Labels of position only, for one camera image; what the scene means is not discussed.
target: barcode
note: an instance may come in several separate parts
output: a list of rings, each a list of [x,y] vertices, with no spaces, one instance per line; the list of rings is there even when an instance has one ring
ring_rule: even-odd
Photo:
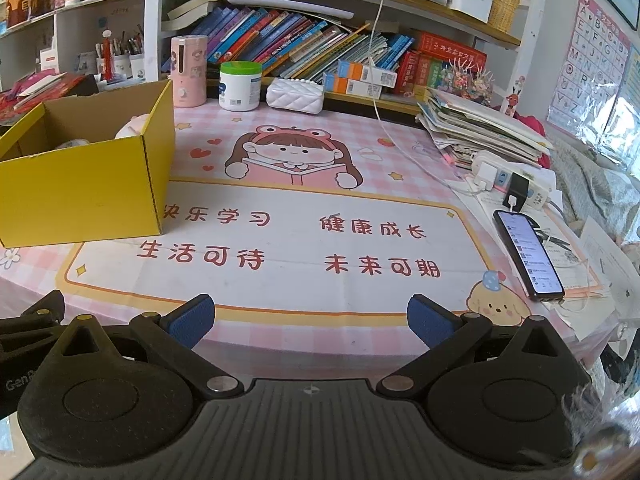
[[[380,76],[380,82],[383,85],[390,85],[391,83],[393,83],[394,81],[394,77],[391,74],[381,74]]]

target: phone screen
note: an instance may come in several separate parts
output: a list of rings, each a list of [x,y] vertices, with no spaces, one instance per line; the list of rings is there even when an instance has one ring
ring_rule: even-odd
[[[564,292],[554,266],[527,218],[507,211],[497,213],[520,255],[533,290],[537,294]]]

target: white container with green lid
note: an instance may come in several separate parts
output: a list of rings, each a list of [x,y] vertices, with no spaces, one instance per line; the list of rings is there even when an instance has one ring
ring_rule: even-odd
[[[247,112],[260,104],[262,65],[253,61],[227,61],[220,65],[218,103],[225,110]]]

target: pink bottle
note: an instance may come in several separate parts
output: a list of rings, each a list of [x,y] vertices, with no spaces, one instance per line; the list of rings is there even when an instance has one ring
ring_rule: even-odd
[[[174,106],[193,108],[207,100],[207,37],[177,36],[171,40]]]

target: power strip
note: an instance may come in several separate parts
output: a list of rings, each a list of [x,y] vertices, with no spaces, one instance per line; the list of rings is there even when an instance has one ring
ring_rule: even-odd
[[[484,182],[486,190],[491,190],[495,187],[506,192],[513,173],[526,178],[529,181],[529,192],[527,193],[525,204],[533,209],[542,209],[552,191],[547,186],[538,184],[531,175],[522,171],[516,165],[507,162],[492,152],[478,152],[471,162],[471,171],[475,183]]]

